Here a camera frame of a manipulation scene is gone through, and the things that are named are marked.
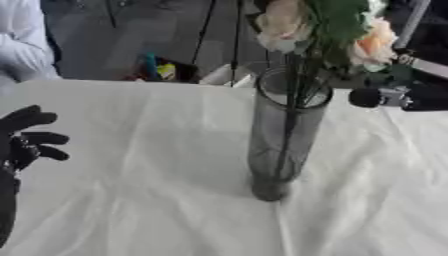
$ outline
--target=person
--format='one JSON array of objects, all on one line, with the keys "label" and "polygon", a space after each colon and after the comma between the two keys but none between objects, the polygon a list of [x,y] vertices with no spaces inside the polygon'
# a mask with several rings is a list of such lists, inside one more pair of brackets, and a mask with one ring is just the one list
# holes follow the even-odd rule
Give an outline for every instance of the person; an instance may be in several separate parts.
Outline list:
[{"label": "person", "polygon": [[59,78],[40,0],[0,0],[0,86]]},{"label": "person", "polygon": [[2,248],[14,227],[16,217],[16,196],[20,180],[16,173],[27,168],[40,157],[58,161],[69,158],[65,152],[48,145],[64,145],[69,138],[49,132],[23,132],[26,128],[54,123],[57,115],[45,113],[39,106],[31,106],[13,112],[0,119],[0,248]]}]

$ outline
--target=rose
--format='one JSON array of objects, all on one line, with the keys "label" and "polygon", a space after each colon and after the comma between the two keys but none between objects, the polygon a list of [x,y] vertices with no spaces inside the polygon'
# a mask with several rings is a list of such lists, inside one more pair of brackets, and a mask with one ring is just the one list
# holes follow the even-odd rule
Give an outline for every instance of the rose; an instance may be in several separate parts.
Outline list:
[{"label": "rose", "polygon": [[303,0],[275,0],[260,15],[257,24],[261,29],[259,42],[268,50],[288,53],[296,43],[306,41],[311,28],[306,24],[306,6]]},{"label": "rose", "polygon": [[396,58],[392,46],[398,37],[384,18],[375,18],[371,23],[369,33],[354,43],[349,56],[353,65],[363,65],[370,72],[378,72]]}]

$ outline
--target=white sleeve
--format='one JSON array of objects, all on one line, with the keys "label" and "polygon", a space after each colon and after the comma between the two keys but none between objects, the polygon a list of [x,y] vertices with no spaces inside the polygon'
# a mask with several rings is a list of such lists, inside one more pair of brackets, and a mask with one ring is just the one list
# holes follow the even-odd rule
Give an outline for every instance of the white sleeve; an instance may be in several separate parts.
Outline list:
[{"label": "white sleeve", "polygon": [[54,62],[40,8],[40,0],[17,0],[12,34],[0,33],[0,61],[19,80],[33,77]]}]

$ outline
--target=table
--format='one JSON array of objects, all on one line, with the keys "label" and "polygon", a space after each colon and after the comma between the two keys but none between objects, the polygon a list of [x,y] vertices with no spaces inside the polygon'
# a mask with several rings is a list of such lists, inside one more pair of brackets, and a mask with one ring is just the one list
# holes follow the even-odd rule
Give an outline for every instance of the table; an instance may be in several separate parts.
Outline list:
[{"label": "table", "polygon": [[245,162],[253,94],[30,81],[0,98],[60,115],[67,163],[22,175],[2,256],[446,255],[446,113],[351,107],[337,91],[303,176],[259,202]]}]

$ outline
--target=vase base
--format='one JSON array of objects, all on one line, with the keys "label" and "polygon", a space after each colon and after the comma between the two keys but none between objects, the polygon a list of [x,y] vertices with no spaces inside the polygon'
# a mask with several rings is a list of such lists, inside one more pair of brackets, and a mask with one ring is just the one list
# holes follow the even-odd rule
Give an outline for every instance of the vase base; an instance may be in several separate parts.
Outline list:
[{"label": "vase base", "polygon": [[252,179],[252,193],[261,201],[278,202],[283,200],[288,192],[289,187],[286,184]]}]

